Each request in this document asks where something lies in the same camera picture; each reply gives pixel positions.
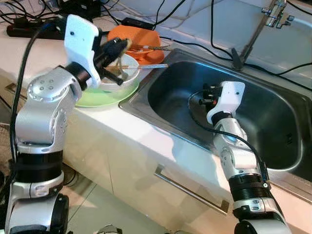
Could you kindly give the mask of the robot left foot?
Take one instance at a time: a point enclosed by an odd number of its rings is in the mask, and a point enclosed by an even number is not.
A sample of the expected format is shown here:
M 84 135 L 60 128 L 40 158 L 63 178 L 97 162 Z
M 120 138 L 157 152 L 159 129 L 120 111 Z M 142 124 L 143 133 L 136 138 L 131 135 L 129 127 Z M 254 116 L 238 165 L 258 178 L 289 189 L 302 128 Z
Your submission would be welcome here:
M 115 225 L 107 224 L 93 234 L 123 234 L 123 230 Z

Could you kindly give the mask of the stainless steel sink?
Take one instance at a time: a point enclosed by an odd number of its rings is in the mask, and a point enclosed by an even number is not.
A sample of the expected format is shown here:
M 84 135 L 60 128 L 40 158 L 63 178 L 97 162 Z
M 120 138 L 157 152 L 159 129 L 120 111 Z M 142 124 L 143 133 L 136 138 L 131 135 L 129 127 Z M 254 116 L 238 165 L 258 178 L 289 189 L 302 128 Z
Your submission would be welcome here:
M 312 200 L 312 102 L 300 94 L 181 49 L 152 70 L 120 108 L 208 148 L 212 125 L 236 119 L 277 187 Z

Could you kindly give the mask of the black power strip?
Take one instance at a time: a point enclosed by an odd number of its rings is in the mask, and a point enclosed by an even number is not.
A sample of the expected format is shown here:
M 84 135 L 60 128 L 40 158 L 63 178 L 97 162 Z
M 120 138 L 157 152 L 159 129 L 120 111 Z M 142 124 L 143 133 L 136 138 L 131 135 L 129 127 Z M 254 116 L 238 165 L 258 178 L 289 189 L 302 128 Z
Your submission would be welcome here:
M 18 18 L 18 22 L 10 24 L 6 27 L 6 34 L 9 37 L 31 38 L 43 25 L 51 23 L 51 27 L 41 33 L 38 38 L 64 40 L 66 22 L 67 18 L 64 16 L 34 21 L 27 21 L 25 18 Z

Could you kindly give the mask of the black power adapter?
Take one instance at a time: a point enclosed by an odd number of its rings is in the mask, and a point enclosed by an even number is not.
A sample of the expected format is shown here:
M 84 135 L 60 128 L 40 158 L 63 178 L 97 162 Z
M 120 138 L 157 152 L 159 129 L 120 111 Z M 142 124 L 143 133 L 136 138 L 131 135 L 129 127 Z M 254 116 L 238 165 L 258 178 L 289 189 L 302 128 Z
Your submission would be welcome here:
M 134 19 L 134 18 L 124 18 L 121 21 L 121 24 L 131 26 L 131 27 L 146 29 L 146 30 L 152 30 L 152 31 L 155 29 L 154 24 L 148 23 L 142 20 Z

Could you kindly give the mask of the chrome kitchen faucet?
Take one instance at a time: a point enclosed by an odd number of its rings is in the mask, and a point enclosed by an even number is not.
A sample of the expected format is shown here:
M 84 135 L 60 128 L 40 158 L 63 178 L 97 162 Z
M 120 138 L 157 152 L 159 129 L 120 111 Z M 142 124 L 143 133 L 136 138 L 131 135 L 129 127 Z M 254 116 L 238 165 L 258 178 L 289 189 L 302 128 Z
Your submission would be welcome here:
M 271 0 L 267 7 L 261 9 L 261 20 L 254 31 L 248 44 L 245 45 L 241 53 L 232 48 L 232 65 L 236 71 L 241 71 L 243 65 L 247 61 L 248 56 L 251 54 L 254 43 L 263 31 L 264 27 L 272 27 L 281 29 L 284 25 L 291 25 L 293 17 L 284 13 L 285 8 L 288 6 L 288 0 Z

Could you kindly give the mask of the light green plate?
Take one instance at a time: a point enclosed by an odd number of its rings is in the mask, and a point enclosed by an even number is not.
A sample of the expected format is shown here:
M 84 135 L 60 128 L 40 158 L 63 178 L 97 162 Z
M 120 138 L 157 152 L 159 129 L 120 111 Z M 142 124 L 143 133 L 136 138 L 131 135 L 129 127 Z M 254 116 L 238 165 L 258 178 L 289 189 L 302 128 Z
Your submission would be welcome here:
M 131 96 L 138 89 L 139 82 L 136 78 L 135 84 L 117 92 L 106 92 L 100 89 L 87 89 L 83 92 L 82 97 L 76 103 L 76 107 L 102 107 L 118 103 L 121 100 Z

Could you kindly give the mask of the orange bowl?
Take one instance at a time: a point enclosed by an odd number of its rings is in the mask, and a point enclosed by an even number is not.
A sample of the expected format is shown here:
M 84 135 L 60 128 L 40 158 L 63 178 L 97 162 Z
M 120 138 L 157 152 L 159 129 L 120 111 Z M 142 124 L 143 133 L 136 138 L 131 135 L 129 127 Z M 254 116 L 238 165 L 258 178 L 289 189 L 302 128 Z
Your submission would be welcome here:
M 117 25 L 107 36 L 107 40 L 113 38 L 129 39 L 132 44 L 160 46 L 159 34 L 156 31 L 146 30 L 127 25 Z

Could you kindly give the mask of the light wooden chopstick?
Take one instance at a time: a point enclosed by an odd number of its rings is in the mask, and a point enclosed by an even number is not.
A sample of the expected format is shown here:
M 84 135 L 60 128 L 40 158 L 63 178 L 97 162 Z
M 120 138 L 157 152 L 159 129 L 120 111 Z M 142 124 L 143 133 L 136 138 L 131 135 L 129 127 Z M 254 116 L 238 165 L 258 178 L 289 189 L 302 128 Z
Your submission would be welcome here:
M 167 67 L 169 67 L 168 64 L 121 65 L 120 69 L 158 69 Z

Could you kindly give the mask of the black electronic box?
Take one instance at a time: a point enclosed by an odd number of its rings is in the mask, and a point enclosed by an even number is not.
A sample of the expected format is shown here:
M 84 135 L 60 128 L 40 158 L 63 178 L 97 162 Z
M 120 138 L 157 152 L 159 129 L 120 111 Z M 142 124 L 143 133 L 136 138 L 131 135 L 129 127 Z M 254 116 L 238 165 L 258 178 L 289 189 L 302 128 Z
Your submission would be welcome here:
M 75 14 L 83 18 L 101 16 L 100 0 L 56 0 L 61 14 Z

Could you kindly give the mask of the white sink cabinet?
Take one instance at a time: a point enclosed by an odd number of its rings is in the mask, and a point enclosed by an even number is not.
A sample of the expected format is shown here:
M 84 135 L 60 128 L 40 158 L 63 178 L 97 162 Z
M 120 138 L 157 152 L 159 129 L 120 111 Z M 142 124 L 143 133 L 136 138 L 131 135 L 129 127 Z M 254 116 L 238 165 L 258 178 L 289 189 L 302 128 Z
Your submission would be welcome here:
M 64 161 L 169 231 L 234 234 L 237 219 L 220 160 L 121 108 L 77 108 L 70 116 Z M 223 215 L 154 176 L 163 174 L 220 205 Z M 312 234 L 311 203 L 272 183 L 292 234 Z

